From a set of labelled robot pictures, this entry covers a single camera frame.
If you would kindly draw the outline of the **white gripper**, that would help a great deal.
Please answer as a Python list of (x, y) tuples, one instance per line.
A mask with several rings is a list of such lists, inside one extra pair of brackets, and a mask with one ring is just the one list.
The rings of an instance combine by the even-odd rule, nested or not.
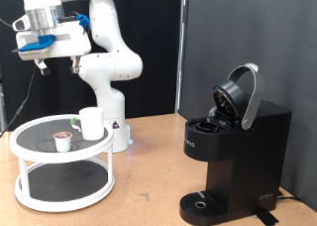
[[(35, 31), (18, 32), (16, 41), (20, 58), (71, 57), (70, 72), (80, 72), (80, 56), (88, 54), (91, 45), (87, 34), (78, 21), (66, 22), (51, 28), (51, 34), (45, 35), (48, 41), (41, 41)], [(49, 75), (50, 68), (43, 59), (35, 59), (42, 75)]]

